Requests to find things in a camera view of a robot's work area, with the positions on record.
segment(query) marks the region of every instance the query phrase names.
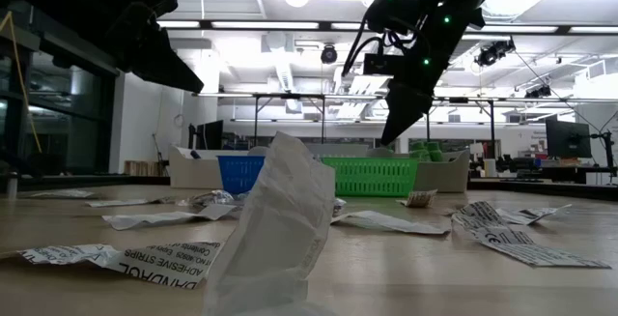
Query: robotic arm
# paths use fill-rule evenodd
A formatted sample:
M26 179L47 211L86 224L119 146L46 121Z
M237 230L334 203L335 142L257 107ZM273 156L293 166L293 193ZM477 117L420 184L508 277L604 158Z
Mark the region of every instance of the robotic arm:
M378 54L367 54L365 74L388 74L389 114L381 143L393 142L402 132L428 113L432 106L434 87L449 66L449 59L468 26L482 28L485 21L480 6L485 0L375 0L361 21L359 33L343 75L347 74L360 49L368 42L378 42ZM362 31L367 27L383 34L356 48ZM399 35L413 33L403 41ZM384 55L386 38L398 47L403 56Z
M0 0L0 7L11 0ZM199 93L204 84L170 47L156 19L178 0L25 0L144 80Z

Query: blue basket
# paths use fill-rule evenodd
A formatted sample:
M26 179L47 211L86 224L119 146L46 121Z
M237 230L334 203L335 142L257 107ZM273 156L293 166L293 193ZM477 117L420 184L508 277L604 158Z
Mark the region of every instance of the blue basket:
M251 190L264 166L264 157L217 156L217 158L223 190L231 194Z

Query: wooden table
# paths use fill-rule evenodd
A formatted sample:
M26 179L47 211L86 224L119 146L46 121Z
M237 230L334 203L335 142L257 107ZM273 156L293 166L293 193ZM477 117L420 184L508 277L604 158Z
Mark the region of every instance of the wooden table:
M91 188L109 199L194 194L158 186ZM573 204L521 227L538 244L605 261L617 270L530 268L489 250L461 229L439 238L332 226L309 277L309 301L338 315L615 315L618 310L618 207L611 203L497 191L439 195L435 208L411 210L394 199L351 200L347 212L450 226L440 210L486 200L496 208ZM115 231L100 216L183 211L173 205L93 209L82 200L0 200L0 252L50 244L112 244L118 249L224 241L234 220ZM201 288L187 291L91 264L34 266L0 260L3 315L200 315Z

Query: white box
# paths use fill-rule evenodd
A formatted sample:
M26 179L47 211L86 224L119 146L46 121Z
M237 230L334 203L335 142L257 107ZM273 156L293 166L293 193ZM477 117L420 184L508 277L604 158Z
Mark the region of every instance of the white box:
M222 189L217 156L246 156L247 151L196 150L201 158L191 156L191 150L170 146L170 182L172 187Z

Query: yellow cable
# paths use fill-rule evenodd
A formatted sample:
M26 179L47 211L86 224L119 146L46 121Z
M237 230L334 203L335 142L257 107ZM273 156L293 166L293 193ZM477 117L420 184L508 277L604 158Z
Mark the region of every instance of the yellow cable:
M23 83L23 75L21 74L21 63L19 62L19 55L17 54L17 38L15 37L15 29L13 25L13 12L9 11L2 23L0 24L0 32L4 29L6 23L9 22L9 27L11 29L11 38L13 38L13 52L15 53L15 62L17 63L17 74L19 76L19 84L21 85L21 92L23 93L23 99L26 103L26 108L28 109L28 118L30 118L30 127L32 128L32 134L35 136L35 141L37 142L37 147L39 148L39 153L42 153L41 142L39 142L39 136L37 135L37 131L35 130L35 121L32 118L32 114L30 113L30 104L28 103L28 93L26 91L26 86Z

